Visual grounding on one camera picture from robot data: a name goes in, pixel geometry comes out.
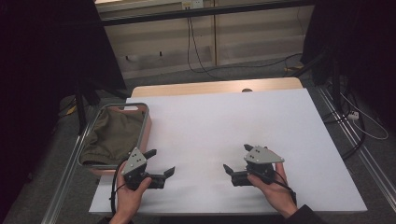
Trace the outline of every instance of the wall outlet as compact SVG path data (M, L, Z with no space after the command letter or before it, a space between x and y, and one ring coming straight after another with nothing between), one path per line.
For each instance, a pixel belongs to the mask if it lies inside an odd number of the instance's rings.
M181 2L181 9L182 9L182 10L193 9L193 7L192 7L192 2L191 2L191 1L184 1L184 2Z
M204 7L204 0L193 0L191 1L192 3L192 8L196 9L196 8L203 8Z

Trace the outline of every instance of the power strip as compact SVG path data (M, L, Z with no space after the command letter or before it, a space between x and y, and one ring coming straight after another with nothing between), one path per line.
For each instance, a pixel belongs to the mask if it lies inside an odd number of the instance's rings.
M347 114L347 117L348 117L349 119L357 120L357 119L359 119L359 112L358 112L358 111L353 111L353 110L351 110L351 111L349 111L349 113Z
M181 2L181 9L183 9L183 10L203 8L203 7L204 7L204 0L193 0L193 1L182 1Z

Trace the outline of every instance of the black cable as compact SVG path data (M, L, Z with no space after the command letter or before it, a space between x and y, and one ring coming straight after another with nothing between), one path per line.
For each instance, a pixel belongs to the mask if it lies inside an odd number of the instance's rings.
M211 72L211 71L214 71L214 70L227 69L227 68L262 68L262 67L272 66L272 65L275 65L275 64L278 64L278 63L283 63L289 58L292 58L292 57L295 57L295 56L298 56L298 55L303 55L302 53L295 53L295 54L291 54L291 55L287 56L286 58L284 58L282 60L276 61L274 63L268 63L268 64L262 64L262 65L233 65L233 66L224 66L224 67L213 67L213 68L207 69L207 68L204 68L202 66L202 64L201 64L201 60L200 60L200 57L199 57L199 54L198 54L198 50L197 50L197 47L196 47L196 43L195 43L195 38L194 38L194 32L193 32L191 18L187 18L187 20L188 20L188 24L189 24L189 46L188 46L188 49L187 49L187 63L189 65L190 70L192 72L194 72L194 73L207 73L208 74L208 72ZM197 70L194 70L191 67L191 64L190 64L190 36L191 35L190 35L190 33L192 33L192 39L193 39L194 46L195 46L195 52L196 52L196 54L198 56L198 60L200 62L200 65L201 65L201 67L203 68L204 71L197 71Z
M120 161L120 163L117 165L116 171L114 172L113 176L113 183L111 184L111 196L110 196L110 206L111 206L111 212L113 213L113 216L116 215L116 193L119 190L119 188L116 188L116 180L117 180L117 175L119 174L119 169L122 166L122 164L125 161L128 161L129 157L125 157Z
M301 7L298 7L298 10L297 10L297 21L300 24L301 31L303 32L303 43L304 43L305 30L304 30L303 25L301 24L300 17L299 17L300 9L301 9Z
M273 179L273 178L270 178L270 177L268 177L268 176L266 176L266 175L262 175L260 172L257 172L257 171L255 171L255 170L250 170L250 169L249 169L249 170L247 170L247 171L248 171L248 172L251 172L253 175L256 175L256 176L259 177L259 178L263 178L263 179L266 179L266 180L270 181L271 183L278 184L279 186L281 186L281 187L287 189L287 190L290 191L290 192L294 192L294 191L288 186L287 182L286 182L285 179L282 177L282 175L280 175L277 171L275 171L276 174L278 174L278 175L283 179L283 181L284 181L285 183L281 183L281 182L279 182L279 181L277 181L277 180L275 180L275 179Z
M356 108L359 108L358 101L356 100L355 95L352 92L350 92L350 94L352 95L353 103L355 104ZM353 156L359 150L359 148L363 145L363 142L366 139L366 133L365 133L366 130L364 127L364 122L363 122L362 116L359 117L359 122L361 123L361 129L363 130L363 132L361 133L361 140L352 149L350 149L349 151L347 151L346 153L344 153L341 156L343 158L343 161L346 161L351 156Z
M345 90L344 95L347 96L347 93L348 93L348 90ZM343 117L341 117L340 119L335 119L335 120L331 120L331 121L323 121L323 123L324 123L324 124L331 124L331 123L336 123L336 122L338 122L338 121L343 121L343 120L345 120L345 119L347 118L347 115L348 115L349 112L351 111L350 105L349 105L349 104L346 104L346 105L347 105L347 113L344 113L343 107L344 107L344 104L345 104L346 102L347 102L347 101L344 100L344 102L341 103L341 108L340 108L340 109L341 109L341 112L342 112ZM322 120L325 120L326 118L328 118L330 115L334 114L335 112L336 112L336 110L330 112L329 114L326 114L326 115L322 116L321 119L322 119Z
M191 71L195 72L195 71L192 70L192 68L191 68L191 65L190 65L190 56L189 56L189 55L190 55L190 26L191 26L192 41L194 42L194 46L195 46L195 53L196 53L196 55L197 55L197 57L198 57L198 62L199 62L199 64L201 65L202 69L203 69L204 72L205 72L208 76L210 76L210 77L213 77L213 78L215 78L215 79L225 80L224 78L221 78L221 77L214 77L214 76L210 75L210 74L205 70L204 66L203 66L202 63L201 63L201 58L199 57L199 54L198 54L198 49L197 49L197 44L196 44L196 42L195 42L194 29L193 29L193 27L192 27L192 20L191 20L191 18L187 18L187 22L189 23L189 49L188 49L188 51L187 51L187 54L188 54L187 61L188 61L188 64L189 64L189 67L190 67Z
M286 185L289 185L288 184L288 181L286 181L285 180L285 178L283 178L283 176L280 174L280 173L278 173L277 171L274 171L277 175L279 175L279 177L283 180L283 182L286 184Z
M119 191L120 188L122 188L122 187L124 187L124 186L125 186L125 184L119 186L119 187L116 189L116 193Z
M288 60L285 60L285 75L283 77L286 77L288 75Z

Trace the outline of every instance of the wrist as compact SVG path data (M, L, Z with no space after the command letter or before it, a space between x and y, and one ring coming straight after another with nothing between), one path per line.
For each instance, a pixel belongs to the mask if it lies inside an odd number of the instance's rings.
M132 220L132 217L133 216L129 214L117 212L116 215L111 218L110 224L128 224Z
M298 208L297 206L293 204L289 204L288 206L283 207L281 210L279 210L280 215L284 218L289 218L291 217L295 212L297 212Z

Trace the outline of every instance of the human hand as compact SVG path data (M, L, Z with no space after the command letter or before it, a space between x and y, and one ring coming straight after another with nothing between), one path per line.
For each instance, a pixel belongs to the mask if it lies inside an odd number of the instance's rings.
M276 174L276 181L281 183L287 181L283 163L276 163L276 171L279 173L279 175L281 175L279 176ZM262 191L271 206L273 206L276 211L278 211L284 218L290 217L298 210L296 204L293 202L293 199L290 196L290 192L287 189L279 186L276 183L267 185L255 175L248 175L247 179L254 187Z
M120 166L120 170L123 170L125 166L124 162ZM145 178L137 190L128 189L125 185L125 180L123 175L119 172L117 175L117 212L113 218L111 218L111 224L122 224L129 223L132 217L136 214L139 209L140 203L142 201L142 195L145 190L149 187L151 183L151 178Z

